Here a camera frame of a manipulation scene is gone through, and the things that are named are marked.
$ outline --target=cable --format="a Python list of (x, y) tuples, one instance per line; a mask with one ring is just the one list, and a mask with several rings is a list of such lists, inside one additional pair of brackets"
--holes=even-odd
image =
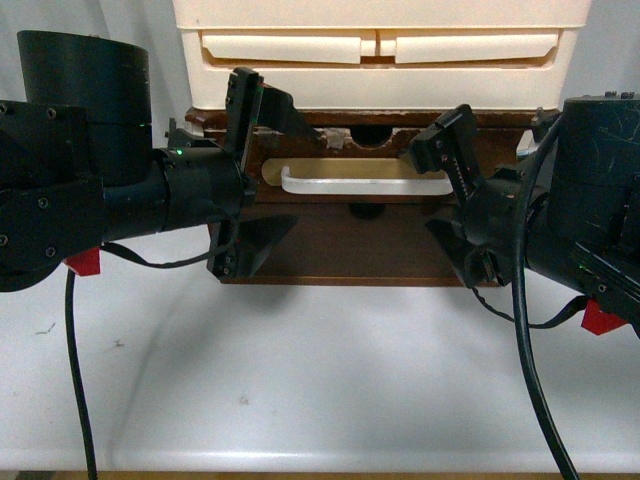
[(71, 367), (73, 390), (76, 394), (78, 415), (80, 416), (80, 427), (82, 428), (84, 453), (87, 458), (87, 476), (89, 477), (89, 480), (97, 480), (98, 470), (96, 467), (96, 453), (93, 446), (93, 435), (91, 434), (91, 422), (89, 420), (87, 400), (85, 399), (84, 387), (82, 386), (82, 375), (80, 373), (80, 362), (78, 361), (78, 348), (76, 345), (76, 333), (73, 318), (73, 287), (75, 286), (75, 279), (76, 274), (69, 269), (67, 272), (67, 288), (64, 296), (67, 349), (69, 350), (69, 366)]
[(516, 325), (516, 339), (518, 342), (518, 353), (522, 373), (527, 384), (531, 404), (538, 418), (538, 423), (544, 437), (551, 450), (558, 469), (565, 480), (576, 480), (580, 477), (576, 471), (569, 454), (558, 434), (556, 426), (551, 417), (551, 412), (544, 398), (542, 386), (538, 379), (535, 362), (533, 359), (533, 349), (529, 335), (529, 320), (527, 315), (527, 300), (525, 293), (524, 264), (526, 249), (526, 227), (529, 203), (536, 184), (536, 179), (540, 173), (540, 168), (545, 158), (553, 148), (558, 137), (558, 129), (562, 116), (560, 116), (547, 135), (543, 138), (538, 149), (534, 153), (533, 161), (528, 166), (522, 181), (518, 200), (514, 212), (514, 242), (513, 242), (513, 283), (511, 291), (513, 296), (513, 316)]
[[(500, 310), (496, 310), (491, 305), (489, 305), (487, 303), (487, 300), (482, 295), (480, 295), (480, 292), (476, 287), (472, 287), (471, 290), (473, 291), (473, 294), (476, 296), (476, 298), (484, 308), (489, 310), (494, 315), (504, 318), (505, 320), (508, 320), (512, 323), (515, 323), (515, 319), (512, 316), (504, 312), (501, 312)], [(573, 299), (569, 300), (569, 302), (562, 308), (562, 310), (560, 310), (556, 314), (556, 316), (553, 317), (551, 320), (547, 320), (544, 323), (530, 323), (529, 328), (534, 328), (538, 330), (548, 330), (550, 328), (555, 328), (558, 325), (562, 325), (564, 322), (566, 322), (571, 317), (573, 317), (576, 313), (581, 312), (582, 310), (587, 308), (588, 301), (589, 301), (588, 296), (578, 295), (577, 297), (574, 297)]]
[[(220, 255), (221, 253), (226, 252), (236, 243), (236, 239), (238, 237), (238, 220), (227, 213), (224, 209), (218, 206), (213, 206), (215, 210), (218, 210), (224, 216), (224, 219), (231, 223), (232, 227), (232, 235), (231, 239), (224, 245), (216, 247), (212, 250), (209, 250), (206, 253), (198, 255), (193, 258), (188, 258), (186, 260), (180, 260), (177, 262), (168, 262), (168, 263), (150, 263), (147, 262), (140, 255), (135, 253), (134, 251), (128, 249), (123, 245), (119, 245), (117, 243), (106, 242), (101, 250), (111, 253), (117, 257), (121, 257), (125, 260), (131, 261), (133, 263), (137, 263), (139, 265), (143, 265), (145, 267), (150, 268), (179, 268), (187, 265), (192, 265), (194, 263), (201, 262), (203, 260), (208, 260), (210, 258), (215, 257), (216, 255)], [(87, 408), (87, 401), (84, 395), (84, 387), (82, 385), (82, 375), (80, 373), (80, 362), (78, 360), (78, 348), (76, 345), (76, 334), (75, 334), (75, 326), (74, 326), (74, 316), (73, 316), (73, 290), (75, 286), (75, 278), (76, 274), (69, 269), (67, 273), (67, 285), (65, 291), (65, 323), (67, 330), (67, 348), (69, 350), (69, 365), (71, 367), (71, 378), (73, 379), (73, 389), (76, 395), (76, 403), (78, 405), (78, 415), (80, 417), (80, 426), (82, 428), (82, 439), (84, 441), (84, 452), (85, 457), (87, 459), (87, 476), (89, 480), (98, 480), (98, 470), (96, 467), (96, 454), (95, 447), (93, 444), (93, 435), (91, 433), (91, 422), (89, 420), (89, 409)]]
[(210, 258), (216, 257), (217, 255), (220, 255), (221, 253), (226, 252), (227, 250), (229, 250), (235, 245), (236, 239), (238, 236), (238, 220), (231, 215), (228, 215), (228, 214), (226, 215), (227, 215), (227, 220), (229, 220), (232, 223), (233, 234), (231, 235), (231, 239), (224, 245), (216, 247), (196, 257), (188, 258), (186, 260), (179, 260), (177, 262), (167, 262), (167, 263), (152, 263), (152, 262), (148, 262), (147, 260), (142, 258), (140, 255), (138, 255), (136, 252), (125, 247), (124, 245), (120, 245), (119, 243), (113, 243), (113, 242), (105, 242), (100, 247), (100, 250), (110, 253), (111, 255), (115, 255), (116, 257), (120, 257), (129, 262), (133, 262), (137, 265), (142, 265), (143, 267), (158, 268), (158, 269), (186, 267), (187, 265), (193, 265), (194, 263), (199, 263), (204, 260), (209, 260)]

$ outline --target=drawer handle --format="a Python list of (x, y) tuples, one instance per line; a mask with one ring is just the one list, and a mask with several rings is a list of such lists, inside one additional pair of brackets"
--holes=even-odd
[(280, 171), (282, 189), (301, 195), (447, 195), (449, 179), (296, 178), (288, 166)]

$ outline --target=cream plastic drawer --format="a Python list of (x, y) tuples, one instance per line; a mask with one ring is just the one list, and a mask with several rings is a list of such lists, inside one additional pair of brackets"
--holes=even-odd
[(590, 0), (174, 0), (193, 106), (236, 66), (302, 109), (556, 108)]

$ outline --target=wooden board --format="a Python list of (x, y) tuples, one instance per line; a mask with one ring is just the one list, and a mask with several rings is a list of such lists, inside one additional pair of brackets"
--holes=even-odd
[[(309, 124), (321, 131), (313, 141), (258, 128), (252, 137), (247, 173), (262, 179), (262, 166), (271, 158), (395, 158), (410, 140), (441, 112), (433, 111), (305, 111)], [(477, 115), (474, 147), (485, 176), (499, 164), (515, 163), (516, 146), (535, 112), (482, 112)], [(206, 137), (224, 142), (226, 115), (191, 109), (186, 119), (203, 128)], [(370, 145), (389, 127), (388, 138)], [(341, 136), (335, 142), (335, 135)], [(362, 220), (348, 204), (382, 203), (377, 219)], [(452, 195), (345, 196), (295, 195), (261, 181), (256, 205), (247, 218), (276, 214), (298, 216), (298, 225), (278, 245), (255, 278), (243, 283), (307, 285), (458, 286), (446, 256), (425, 223), (430, 215), (450, 215)]]

